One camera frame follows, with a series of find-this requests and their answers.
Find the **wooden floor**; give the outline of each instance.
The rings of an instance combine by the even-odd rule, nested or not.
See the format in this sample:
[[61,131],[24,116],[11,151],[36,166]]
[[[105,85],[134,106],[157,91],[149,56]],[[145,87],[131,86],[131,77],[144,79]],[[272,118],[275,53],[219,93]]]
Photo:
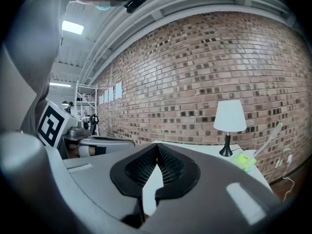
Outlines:
[[[302,184],[305,181],[305,178],[307,176],[308,168],[312,165],[311,158],[297,171],[295,171],[293,174],[289,175],[288,177],[295,182],[295,185],[292,189],[292,191],[287,195],[286,200],[289,200],[291,198],[294,198],[298,195]],[[272,191],[278,196],[280,200],[283,200],[285,193],[290,190],[292,187],[292,182],[288,179],[283,179],[280,182],[277,182],[273,185],[271,185]]]

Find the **cable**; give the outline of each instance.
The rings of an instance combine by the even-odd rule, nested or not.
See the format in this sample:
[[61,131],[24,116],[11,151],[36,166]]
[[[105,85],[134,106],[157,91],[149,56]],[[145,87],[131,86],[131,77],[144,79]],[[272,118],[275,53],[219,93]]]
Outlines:
[[71,150],[71,151],[72,151],[72,150],[77,150],[80,146],[81,146],[81,145],[78,145],[78,146],[75,147],[75,148],[69,148],[69,147],[68,147],[67,149],[68,149],[68,150]]
[[293,189],[293,187],[295,185],[295,182],[293,180],[291,180],[290,178],[288,178],[288,177],[284,177],[283,179],[289,179],[292,182],[292,186],[291,186],[290,190],[285,193],[285,196],[284,196],[284,199],[283,199],[283,202],[284,202],[286,197],[287,197],[287,194],[292,191],[292,189]]
[[285,193],[284,198],[283,198],[283,202],[286,200],[287,194],[290,193],[290,192],[292,191],[292,189],[293,189],[293,187],[294,187],[294,185],[295,185],[295,182],[294,182],[293,180],[291,180],[291,179],[288,178],[288,177],[284,177],[284,176],[286,175],[286,171],[287,171],[288,168],[290,167],[291,163],[292,163],[292,161],[290,160],[290,162],[289,162],[289,164],[288,164],[288,166],[287,166],[287,168],[286,168],[286,170],[285,170],[285,172],[284,172],[283,179],[289,179],[289,180],[292,182],[292,186],[291,186],[290,190],[287,191],[287,192]]
[[239,147],[239,148],[236,148],[236,149],[231,150],[231,151],[232,151],[232,152],[234,152],[234,151],[235,151],[235,150],[237,150],[237,149],[241,149],[241,150],[243,150],[242,148],[240,148],[240,147]]

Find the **white ceiling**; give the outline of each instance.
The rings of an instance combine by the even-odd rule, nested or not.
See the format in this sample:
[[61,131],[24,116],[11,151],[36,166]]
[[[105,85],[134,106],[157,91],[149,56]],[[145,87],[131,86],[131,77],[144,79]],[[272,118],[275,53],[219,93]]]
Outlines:
[[50,93],[73,95],[78,80],[92,83],[114,57],[143,35],[178,18],[217,10],[258,11],[290,27],[295,23],[284,0],[147,0],[133,14],[127,14],[124,7],[101,11],[70,3],[65,20],[84,29],[81,35],[63,31],[51,81],[72,87],[51,87]]

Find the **white table lamp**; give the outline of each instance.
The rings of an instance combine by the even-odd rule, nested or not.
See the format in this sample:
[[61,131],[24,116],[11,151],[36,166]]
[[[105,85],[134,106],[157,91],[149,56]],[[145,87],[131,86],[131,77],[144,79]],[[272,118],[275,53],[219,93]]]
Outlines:
[[246,127],[245,115],[240,100],[225,100],[218,103],[214,128],[227,132],[225,145],[220,151],[222,156],[229,157],[232,155],[229,132],[244,131]]

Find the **person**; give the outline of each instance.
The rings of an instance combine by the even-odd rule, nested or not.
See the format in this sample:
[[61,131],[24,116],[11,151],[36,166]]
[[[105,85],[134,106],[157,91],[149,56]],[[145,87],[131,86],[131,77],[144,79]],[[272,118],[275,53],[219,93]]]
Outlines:
[[65,107],[64,110],[65,110],[66,112],[68,112],[69,114],[72,114],[72,113],[70,112],[70,109],[71,109],[73,106],[74,106],[73,102],[70,101],[70,102],[68,103],[68,106]]
[[46,106],[52,65],[62,39],[70,2],[115,6],[127,0],[25,0],[0,48],[0,132],[21,130],[36,136]]

